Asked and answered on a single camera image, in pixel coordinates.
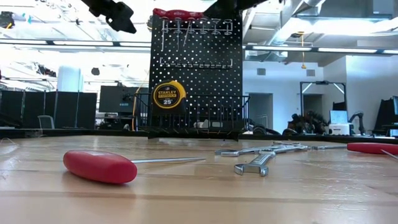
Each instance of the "red screwdriver handle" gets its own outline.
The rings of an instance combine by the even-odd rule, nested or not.
[[[393,155],[398,155],[398,145],[372,142],[355,142],[348,143],[347,149],[349,151],[363,152],[369,154],[385,154],[382,150],[390,152]]]
[[[72,150],[63,156],[63,164],[79,177],[109,184],[134,180],[137,167],[129,159],[110,152]]]
[[[163,9],[158,9],[155,8],[153,10],[153,13],[160,18],[167,18],[170,20],[176,20],[176,19],[181,19],[182,21],[189,21],[191,19],[201,19],[203,17],[202,12],[188,12],[185,10],[163,10]]]

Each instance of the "box-end wrench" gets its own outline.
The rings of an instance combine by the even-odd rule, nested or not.
[[[243,175],[245,172],[258,173],[261,177],[268,175],[267,162],[275,157],[274,152],[262,152],[248,164],[236,164],[234,171],[236,174]]]
[[[264,146],[264,147],[252,147],[248,149],[242,150],[233,150],[233,149],[220,149],[216,150],[216,156],[223,156],[223,157],[238,157],[244,154],[258,154],[259,151],[273,151],[274,149],[272,146]]]

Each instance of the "computer monitor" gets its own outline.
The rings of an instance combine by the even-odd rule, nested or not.
[[[398,96],[393,96],[392,100],[394,101],[394,113],[398,115]]]
[[[330,123],[331,124],[346,124],[348,122],[347,111],[330,111]]]
[[[124,86],[101,86],[99,94],[99,112],[105,113],[132,113],[134,104],[134,94],[138,87]],[[141,88],[140,93],[148,93],[148,88]],[[147,102],[148,96],[141,97],[143,102]]]

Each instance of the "wooden table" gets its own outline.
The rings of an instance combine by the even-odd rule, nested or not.
[[[0,145],[1,224],[398,222],[398,162],[388,156],[344,149],[292,152],[271,160],[264,178],[233,172],[254,155],[215,157],[213,151],[270,141],[79,136],[14,142]],[[133,182],[104,185],[65,172],[62,156],[71,149],[207,160],[138,164]]]

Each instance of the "table surface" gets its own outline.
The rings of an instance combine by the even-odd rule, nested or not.
[[[0,223],[306,223],[396,224],[398,162],[345,149],[291,152],[269,161],[269,175],[234,173],[255,155],[216,157],[216,149],[271,141],[75,136],[3,140]],[[332,145],[327,142],[302,142]],[[205,156],[189,163],[138,164],[126,185],[66,172],[71,149],[110,151],[130,159]]]

